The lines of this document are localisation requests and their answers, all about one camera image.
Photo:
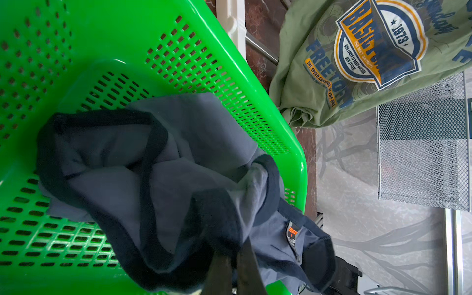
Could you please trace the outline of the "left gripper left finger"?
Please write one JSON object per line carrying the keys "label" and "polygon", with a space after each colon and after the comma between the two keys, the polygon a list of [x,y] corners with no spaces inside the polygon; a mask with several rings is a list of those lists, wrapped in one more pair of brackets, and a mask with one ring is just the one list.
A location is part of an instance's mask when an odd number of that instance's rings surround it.
{"label": "left gripper left finger", "polygon": [[214,254],[201,295],[231,295],[231,259],[223,254]]}

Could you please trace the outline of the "navy blue tank top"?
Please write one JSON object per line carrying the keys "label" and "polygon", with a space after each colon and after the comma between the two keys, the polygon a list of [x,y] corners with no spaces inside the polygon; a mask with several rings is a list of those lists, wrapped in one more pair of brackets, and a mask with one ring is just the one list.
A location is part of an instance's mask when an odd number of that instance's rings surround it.
{"label": "navy blue tank top", "polygon": [[97,223],[147,291],[202,291],[223,254],[237,292],[248,238],[265,287],[322,292],[333,280],[331,237],[285,200],[274,159],[210,93],[56,113],[37,142],[49,215]]}

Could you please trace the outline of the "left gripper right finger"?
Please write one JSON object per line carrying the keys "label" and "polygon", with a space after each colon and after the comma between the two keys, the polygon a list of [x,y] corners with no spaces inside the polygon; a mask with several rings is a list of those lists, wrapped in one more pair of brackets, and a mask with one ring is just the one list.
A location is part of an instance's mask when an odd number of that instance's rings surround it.
{"label": "left gripper right finger", "polygon": [[249,238],[237,255],[237,274],[238,295],[267,295]]}

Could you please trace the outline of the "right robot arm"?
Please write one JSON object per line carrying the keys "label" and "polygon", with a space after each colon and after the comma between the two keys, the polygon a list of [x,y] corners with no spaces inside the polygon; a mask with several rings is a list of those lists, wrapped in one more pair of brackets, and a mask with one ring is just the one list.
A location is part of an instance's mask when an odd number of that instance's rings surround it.
{"label": "right robot arm", "polygon": [[324,295],[360,295],[358,281],[363,276],[361,270],[340,257],[336,257],[336,271]]}

